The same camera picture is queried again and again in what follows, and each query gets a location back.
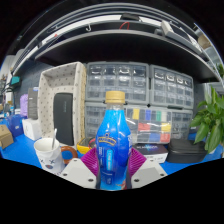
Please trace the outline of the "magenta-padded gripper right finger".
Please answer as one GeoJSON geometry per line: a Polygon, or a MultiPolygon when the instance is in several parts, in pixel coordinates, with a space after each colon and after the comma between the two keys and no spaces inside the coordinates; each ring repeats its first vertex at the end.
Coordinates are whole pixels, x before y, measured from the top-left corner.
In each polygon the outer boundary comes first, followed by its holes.
{"type": "Polygon", "coordinates": [[[166,175],[167,173],[158,162],[147,159],[134,148],[131,149],[126,173],[126,186],[128,189],[141,188],[166,175]]]}

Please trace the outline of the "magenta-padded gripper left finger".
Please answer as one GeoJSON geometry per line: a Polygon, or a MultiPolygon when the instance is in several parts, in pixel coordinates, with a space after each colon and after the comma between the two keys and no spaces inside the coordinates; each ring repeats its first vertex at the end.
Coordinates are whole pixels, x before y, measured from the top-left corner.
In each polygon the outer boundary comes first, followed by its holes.
{"type": "Polygon", "coordinates": [[[92,148],[80,159],[72,159],[61,177],[84,188],[99,189],[100,167],[96,149],[92,148]]]}

